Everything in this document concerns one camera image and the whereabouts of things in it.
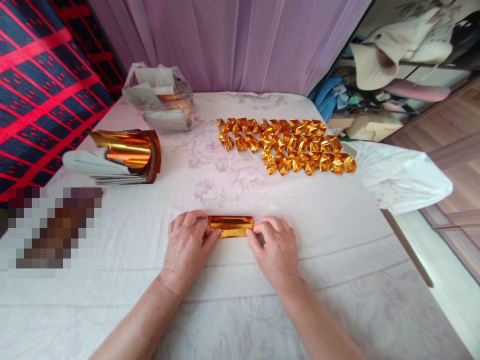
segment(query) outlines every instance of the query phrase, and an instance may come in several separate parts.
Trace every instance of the forearm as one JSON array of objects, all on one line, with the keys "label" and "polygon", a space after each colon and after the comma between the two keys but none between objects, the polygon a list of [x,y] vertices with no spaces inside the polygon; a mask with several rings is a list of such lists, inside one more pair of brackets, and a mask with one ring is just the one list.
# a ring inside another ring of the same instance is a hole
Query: forearm
[{"label": "forearm", "polygon": [[301,279],[277,293],[310,359],[364,359],[308,283]]},{"label": "forearm", "polygon": [[150,359],[184,295],[157,277],[90,359]]}]

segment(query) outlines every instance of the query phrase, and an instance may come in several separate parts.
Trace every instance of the purple curtain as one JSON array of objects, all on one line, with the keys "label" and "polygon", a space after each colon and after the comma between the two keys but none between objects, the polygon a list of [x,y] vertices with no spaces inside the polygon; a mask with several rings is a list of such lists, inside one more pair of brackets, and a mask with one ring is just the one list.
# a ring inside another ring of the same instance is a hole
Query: purple curtain
[{"label": "purple curtain", "polygon": [[370,0],[95,0],[123,66],[177,65],[195,92],[306,95]]}]

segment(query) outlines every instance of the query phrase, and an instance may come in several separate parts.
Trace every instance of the bed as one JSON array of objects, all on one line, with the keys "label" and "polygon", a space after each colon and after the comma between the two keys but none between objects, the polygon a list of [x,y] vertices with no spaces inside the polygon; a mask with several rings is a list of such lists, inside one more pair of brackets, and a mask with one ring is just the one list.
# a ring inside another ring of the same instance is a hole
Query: bed
[{"label": "bed", "polygon": [[[98,250],[85,274],[58,269],[18,278],[8,265],[8,233],[0,241],[2,359],[86,359],[159,273],[168,224],[193,209],[285,219],[298,234],[303,277],[369,359],[471,358],[356,173],[270,176],[259,153],[221,147],[216,118],[318,119],[310,100],[221,92],[196,93],[194,101],[200,120],[190,132],[159,134],[162,165],[154,184],[103,189],[101,219],[98,213],[87,240],[79,241]],[[121,98],[96,129],[148,126]],[[94,147],[87,138],[79,149]],[[47,185],[82,186],[94,183],[64,167]],[[225,238],[154,357],[307,355],[246,239]]]}]

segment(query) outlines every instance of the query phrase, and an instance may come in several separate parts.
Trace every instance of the hand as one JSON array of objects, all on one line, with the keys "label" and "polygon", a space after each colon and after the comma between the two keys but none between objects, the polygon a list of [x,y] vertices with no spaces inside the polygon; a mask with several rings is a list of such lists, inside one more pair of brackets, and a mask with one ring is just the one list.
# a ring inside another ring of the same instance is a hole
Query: hand
[{"label": "hand", "polygon": [[197,222],[206,217],[201,210],[184,212],[168,226],[168,245],[159,275],[168,290],[184,296],[204,268],[222,232],[210,232],[208,222]]},{"label": "hand", "polygon": [[[253,228],[246,231],[256,262],[261,272],[277,293],[289,292],[301,282],[297,234],[285,220],[262,217]],[[257,238],[263,234],[265,245]]]}]

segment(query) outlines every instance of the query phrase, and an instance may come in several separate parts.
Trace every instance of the plastic bag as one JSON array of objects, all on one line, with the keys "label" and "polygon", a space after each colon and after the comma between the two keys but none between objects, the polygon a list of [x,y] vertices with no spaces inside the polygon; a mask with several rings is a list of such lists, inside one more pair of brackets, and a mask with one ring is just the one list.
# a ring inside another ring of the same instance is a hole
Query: plastic bag
[{"label": "plastic bag", "polygon": [[189,131],[198,117],[192,88],[177,66],[147,67],[133,63],[128,71],[123,96],[160,132]]},{"label": "plastic bag", "polygon": [[393,215],[425,208],[452,193],[450,179],[424,152],[371,141],[342,145],[355,157],[356,172],[378,207]]}]

